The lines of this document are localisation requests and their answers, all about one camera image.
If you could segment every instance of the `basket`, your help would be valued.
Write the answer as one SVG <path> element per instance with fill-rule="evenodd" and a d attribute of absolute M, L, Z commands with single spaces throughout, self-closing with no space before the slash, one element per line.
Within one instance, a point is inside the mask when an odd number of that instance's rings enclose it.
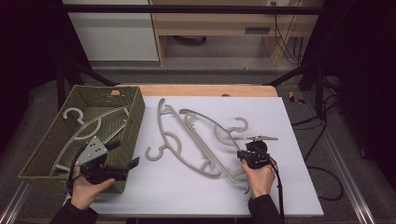
<path fill-rule="evenodd" d="M 144 112 L 139 87 L 74 86 L 18 178 L 44 191 L 66 193 L 64 168 L 71 166 L 78 149 L 94 136 L 106 141 L 115 134 L 111 140 L 120 140 L 120 146 L 107 153 L 106 164 L 125 166 L 134 155 Z M 54 168 L 56 161 L 63 169 Z M 122 193 L 125 185 L 126 181 L 117 181 L 105 193 Z"/>

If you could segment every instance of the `person's left hand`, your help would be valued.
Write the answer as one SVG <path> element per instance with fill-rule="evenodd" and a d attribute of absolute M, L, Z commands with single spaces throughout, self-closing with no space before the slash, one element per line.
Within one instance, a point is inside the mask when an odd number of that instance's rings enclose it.
<path fill-rule="evenodd" d="M 115 182 L 116 179 L 110 178 L 98 185 L 93 185 L 84 176 L 79 176 L 74 180 L 71 204 L 78 209 L 87 210 L 96 196 L 105 189 L 110 188 Z"/>

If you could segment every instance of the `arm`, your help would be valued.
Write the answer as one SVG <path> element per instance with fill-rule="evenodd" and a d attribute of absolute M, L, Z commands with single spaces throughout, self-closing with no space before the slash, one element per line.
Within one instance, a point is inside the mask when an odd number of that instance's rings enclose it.
<path fill-rule="evenodd" d="M 72 198 L 67 200 L 49 224 L 95 223 L 98 215 L 90 208 L 90 205 L 100 192 L 110 188 L 114 182 L 116 180 L 111 178 L 98 185 L 93 185 L 83 176 L 79 176 L 74 181 Z"/>
<path fill-rule="evenodd" d="M 248 202 L 248 209 L 253 222 L 255 224 L 284 223 L 270 196 L 271 187 L 275 180 L 275 172 L 271 165 L 253 170 L 248 167 L 245 160 L 242 160 L 242 169 L 247 174 L 248 184 L 253 194 Z"/>

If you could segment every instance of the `floor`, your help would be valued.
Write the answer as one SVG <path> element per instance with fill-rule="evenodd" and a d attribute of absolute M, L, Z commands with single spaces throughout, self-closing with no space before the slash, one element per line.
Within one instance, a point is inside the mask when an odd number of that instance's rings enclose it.
<path fill-rule="evenodd" d="M 283 60 L 280 66 L 270 65 L 264 45 L 257 37 L 209 37 L 204 44 L 196 40 L 171 38 L 166 52 L 163 67 L 153 64 L 137 63 L 134 67 L 109 67 L 100 64 L 97 71 L 111 80 L 121 83 L 197 83 L 197 84 L 262 84 L 286 74 L 294 68 Z M 98 85 L 94 80 L 83 77 L 92 85 Z M 295 123 L 311 118 L 314 113 L 309 102 L 314 98 L 312 91 L 299 91 L 296 83 L 300 77 L 294 77 L 276 88 L 283 98 L 290 116 L 290 122 Z M 294 93 L 296 101 L 290 100 L 290 92 Z M 325 96 L 332 95 L 325 91 Z M 47 131 L 57 113 L 57 98 L 55 82 L 50 82 L 31 92 L 31 105 L 25 113 L 20 127 L 14 133 L 2 152 L 0 169 L 3 171 L 0 189 L 0 210 L 5 211 L 8 202 L 21 181 L 17 174 L 30 157 L 31 152 Z M 333 97 L 328 105 L 336 103 Z M 375 163 L 361 158 L 358 144 L 348 128 L 342 115 L 342 108 L 335 107 L 329 114 L 326 132 L 307 160 L 307 165 L 318 166 L 340 176 L 337 164 L 333 162 L 329 145 L 333 143 L 343 158 L 354 184 L 369 208 L 369 214 L 375 222 L 361 220 L 355 210 L 353 195 L 348 190 L 338 201 L 320 199 L 324 217 L 288 218 L 288 223 L 396 223 L 396 193 L 381 175 Z M 304 126 L 295 128 L 302 155 L 308 153 L 323 127 L 321 121 L 314 119 Z M 321 170 L 309 169 L 318 195 L 324 198 L 336 198 L 341 192 L 340 185 L 333 176 Z M 20 223 L 45 223 L 62 206 L 64 195 L 48 194 L 32 188 L 29 196 L 19 212 L 17 220 Z M 115 223 L 101 217 L 102 221 Z"/>

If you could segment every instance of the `table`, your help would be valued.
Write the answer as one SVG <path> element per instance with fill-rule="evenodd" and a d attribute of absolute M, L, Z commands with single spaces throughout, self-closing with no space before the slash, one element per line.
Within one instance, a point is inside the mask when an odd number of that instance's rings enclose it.
<path fill-rule="evenodd" d="M 196 111 L 199 109 L 227 128 L 241 126 L 240 120 L 233 119 L 239 115 L 247 116 L 245 119 L 249 121 L 248 131 L 233 133 L 240 146 L 247 143 L 246 137 L 253 133 L 278 137 L 278 141 L 266 141 L 266 143 L 269 153 L 279 164 L 286 217 L 323 215 L 283 101 L 276 97 L 276 90 L 273 87 L 140 85 L 140 88 L 146 104 L 145 116 L 134 151 L 134 157 L 140 157 L 140 163 L 130 171 L 126 189 L 122 194 L 99 195 L 92 204 L 92 208 L 99 214 L 112 217 L 249 216 L 247 207 L 249 195 L 244 194 L 247 184 L 235 184 L 224 173 L 219 178 L 203 176 L 178 160 L 169 149 L 164 151 L 158 161 L 149 161 L 145 158 L 147 147 L 151 147 L 150 156 L 155 156 L 158 147 L 163 144 L 156 114 L 158 102 L 164 97 L 165 103 L 173 106 L 175 110 L 184 106 Z M 214 97 L 224 93 L 234 97 Z M 177 125 L 174 116 L 166 115 L 162 118 L 166 131 L 181 136 L 180 139 L 185 144 L 182 148 L 185 158 L 191 162 L 198 161 L 198 164 L 200 153 L 197 150 L 190 150 L 194 143 L 184 141 L 189 137 L 180 131 L 181 125 Z M 193 125 L 203 139 L 213 138 L 211 133 L 213 129 L 209 127 L 207 121 L 198 118 Z M 236 158 L 235 149 L 214 142 L 207 141 L 207 144 L 230 172 L 240 170 L 240 161 Z M 278 205 L 276 182 L 271 196 Z"/>

